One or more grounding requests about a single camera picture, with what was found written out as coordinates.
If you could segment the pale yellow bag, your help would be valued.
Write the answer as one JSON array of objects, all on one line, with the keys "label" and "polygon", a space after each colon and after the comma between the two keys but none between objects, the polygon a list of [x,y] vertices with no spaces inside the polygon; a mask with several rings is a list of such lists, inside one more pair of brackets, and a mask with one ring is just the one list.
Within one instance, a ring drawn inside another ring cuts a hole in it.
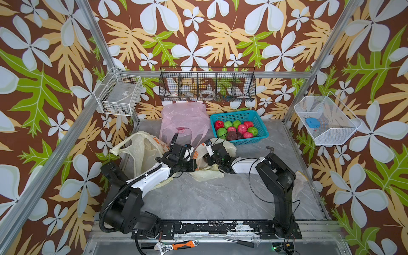
[{"label": "pale yellow bag", "polygon": [[[211,138],[210,139],[212,145],[216,145],[221,143],[228,154],[232,157],[236,156],[237,148],[234,144],[229,141],[225,141],[223,139]],[[202,142],[194,151],[193,159],[196,160],[197,168],[194,172],[189,173],[196,181],[203,182],[209,181],[212,179],[222,178],[224,177],[224,173],[222,173],[217,164],[209,166],[204,159],[204,156],[207,154],[206,144]]]}]

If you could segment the pink plastic bag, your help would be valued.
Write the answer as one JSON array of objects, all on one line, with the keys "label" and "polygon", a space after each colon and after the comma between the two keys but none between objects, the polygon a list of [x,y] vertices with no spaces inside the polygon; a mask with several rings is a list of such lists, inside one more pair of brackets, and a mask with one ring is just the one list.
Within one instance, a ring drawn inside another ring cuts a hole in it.
[{"label": "pink plastic bag", "polygon": [[200,145],[210,129],[206,105],[201,102],[174,103],[164,106],[159,138],[169,144],[175,134],[189,136],[193,147]]}]

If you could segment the dark purple fruit toy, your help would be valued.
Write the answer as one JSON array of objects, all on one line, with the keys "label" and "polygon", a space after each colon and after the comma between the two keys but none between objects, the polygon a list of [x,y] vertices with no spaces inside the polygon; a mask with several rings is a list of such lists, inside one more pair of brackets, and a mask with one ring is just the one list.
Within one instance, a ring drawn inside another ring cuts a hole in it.
[{"label": "dark purple fruit toy", "polygon": [[238,139],[238,134],[236,131],[229,131],[226,136],[227,141],[233,141]]}]

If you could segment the green cabbage toy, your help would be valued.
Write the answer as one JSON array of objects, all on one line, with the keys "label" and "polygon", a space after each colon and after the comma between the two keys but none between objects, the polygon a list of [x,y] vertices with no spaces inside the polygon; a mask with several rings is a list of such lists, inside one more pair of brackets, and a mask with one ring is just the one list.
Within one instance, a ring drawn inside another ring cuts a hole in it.
[{"label": "green cabbage toy", "polygon": [[226,139],[228,131],[226,128],[221,127],[216,131],[217,137],[221,139]]}]

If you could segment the yellow plastic bag with fruit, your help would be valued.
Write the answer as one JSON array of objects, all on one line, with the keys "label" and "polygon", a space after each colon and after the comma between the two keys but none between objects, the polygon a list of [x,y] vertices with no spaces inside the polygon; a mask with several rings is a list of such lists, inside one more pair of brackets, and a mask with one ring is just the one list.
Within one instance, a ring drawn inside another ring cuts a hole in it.
[{"label": "yellow plastic bag with fruit", "polygon": [[147,173],[160,165],[156,158],[161,158],[167,151],[169,151],[169,147],[166,143],[144,131],[132,134],[109,150],[111,154],[116,156],[128,154],[132,158],[134,179],[142,178],[135,182],[132,187],[139,188],[143,195],[171,182],[168,166],[162,165],[156,172]]}]

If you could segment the pink red fruit toy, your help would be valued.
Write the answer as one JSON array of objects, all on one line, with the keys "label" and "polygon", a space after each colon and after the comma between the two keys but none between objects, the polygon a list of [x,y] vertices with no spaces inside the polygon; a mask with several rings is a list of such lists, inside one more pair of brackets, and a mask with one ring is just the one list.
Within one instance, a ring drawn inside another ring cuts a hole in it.
[{"label": "pink red fruit toy", "polygon": [[230,127],[227,128],[227,131],[236,133],[237,130],[236,130],[236,128],[234,126],[230,126]]}]

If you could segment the red apple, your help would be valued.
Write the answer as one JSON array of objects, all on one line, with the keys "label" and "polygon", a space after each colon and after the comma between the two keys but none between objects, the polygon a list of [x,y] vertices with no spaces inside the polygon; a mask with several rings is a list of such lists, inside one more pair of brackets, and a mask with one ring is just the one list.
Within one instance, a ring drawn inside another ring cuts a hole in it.
[{"label": "red apple", "polygon": [[214,124],[214,127],[215,127],[215,130],[217,131],[218,129],[224,127],[224,122],[223,122],[223,121],[220,121],[220,120],[217,120],[217,121],[215,122],[215,124]]}]

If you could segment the green bumpy fruit toy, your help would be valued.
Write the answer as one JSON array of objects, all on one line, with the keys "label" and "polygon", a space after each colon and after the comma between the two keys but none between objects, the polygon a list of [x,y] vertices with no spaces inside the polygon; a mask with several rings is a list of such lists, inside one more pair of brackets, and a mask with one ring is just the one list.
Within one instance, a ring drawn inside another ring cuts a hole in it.
[{"label": "green bumpy fruit toy", "polygon": [[225,129],[228,129],[228,128],[232,127],[232,126],[233,126],[233,124],[232,124],[231,121],[226,121],[226,122],[224,122],[224,128],[225,128]]}]

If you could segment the small red fruit toy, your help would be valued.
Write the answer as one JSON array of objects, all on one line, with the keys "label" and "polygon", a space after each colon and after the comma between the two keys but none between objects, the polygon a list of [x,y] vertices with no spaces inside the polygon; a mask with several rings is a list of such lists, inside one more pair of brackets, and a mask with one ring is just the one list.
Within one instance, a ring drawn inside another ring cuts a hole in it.
[{"label": "small red fruit toy", "polygon": [[248,138],[253,138],[254,135],[253,135],[251,132],[246,132],[246,133],[243,134],[243,137],[244,137],[245,139],[248,139]]}]

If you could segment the green apple toy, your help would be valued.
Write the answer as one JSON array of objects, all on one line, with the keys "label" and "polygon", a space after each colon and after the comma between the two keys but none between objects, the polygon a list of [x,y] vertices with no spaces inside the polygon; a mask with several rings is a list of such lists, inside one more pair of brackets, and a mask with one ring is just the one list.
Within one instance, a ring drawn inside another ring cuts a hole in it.
[{"label": "green apple toy", "polygon": [[238,129],[241,124],[242,123],[239,120],[235,120],[235,121],[232,122],[233,127],[236,128],[236,129]]}]

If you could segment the green round fruit toy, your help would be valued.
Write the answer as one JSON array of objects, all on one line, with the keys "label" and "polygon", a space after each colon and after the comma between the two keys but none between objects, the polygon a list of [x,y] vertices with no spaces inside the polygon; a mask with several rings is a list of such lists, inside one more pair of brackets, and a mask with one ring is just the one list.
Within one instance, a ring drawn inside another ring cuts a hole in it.
[{"label": "green round fruit toy", "polygon": [[256,136],[258,135],[258,133],[259,133],[258,129],[257,129],[256,127],[254,127],[254,126],[249,127],[249,128],[247,129],[247,131],[248,131],[249,133],[251,133],[254,137],[256,137]]}]

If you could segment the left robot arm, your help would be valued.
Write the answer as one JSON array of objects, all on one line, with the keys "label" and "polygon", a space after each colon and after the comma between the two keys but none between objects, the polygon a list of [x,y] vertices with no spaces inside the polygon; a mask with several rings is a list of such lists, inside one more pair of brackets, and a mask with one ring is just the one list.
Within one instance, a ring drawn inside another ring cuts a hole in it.
[{"label": "left robot arm", "polygon": [[190,173],[197,169],[193,159],[194,148],[190,144],[177,144],[177,137],[178,134],[173,136],[169,151],[162,157],[157,157],[156,164],[151,169],[133,179],[128,179],[114,162],[101,167],[110,183],[99,214],[99,228],[102,232],[128,234],[140,231],[149,238],[159,235],[160,218],[141,210],[144,195],[175,173]]}]

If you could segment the grey allen key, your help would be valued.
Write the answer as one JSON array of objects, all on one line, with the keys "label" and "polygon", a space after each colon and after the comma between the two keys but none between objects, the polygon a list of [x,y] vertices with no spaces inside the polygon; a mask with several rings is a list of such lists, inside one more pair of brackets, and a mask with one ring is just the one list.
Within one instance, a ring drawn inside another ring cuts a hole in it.
[{"label": "grey allen key", "polygon": [[275,149],[273,148],[273,147],[271,147],[271,146],[267,146],[266,147],[269,151],[270,151],[270,153],[274,153],[274,151],[275,151]]}]

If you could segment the white work glove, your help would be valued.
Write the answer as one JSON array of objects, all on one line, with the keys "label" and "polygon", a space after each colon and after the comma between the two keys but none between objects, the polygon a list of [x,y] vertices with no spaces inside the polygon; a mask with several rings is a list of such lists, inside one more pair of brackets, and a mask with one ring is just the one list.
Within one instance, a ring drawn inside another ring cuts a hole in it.
[{"label": "white work glove", "polygon": [[295,172],[292,200],[305,198],[308,191],[308,179],[300,171]]}]

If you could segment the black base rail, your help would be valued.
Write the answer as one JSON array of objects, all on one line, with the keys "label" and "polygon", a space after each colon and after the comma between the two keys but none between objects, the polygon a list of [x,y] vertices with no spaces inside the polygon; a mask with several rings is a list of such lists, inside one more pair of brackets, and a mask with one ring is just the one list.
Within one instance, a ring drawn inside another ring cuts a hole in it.
[{"label": "black base rail", "polygon": [[246,221],[182,221],[161,220],[153,233],[135,230],[132,238],[139,240],[173,240],[187,238],[188,234],[201,234],[206,237],[243,234],[245,237],[256,237],[262,240],[290,239],[301,240],[302,234],[297,223],[293,223],[287,232],[278,228],[273,220]]}]

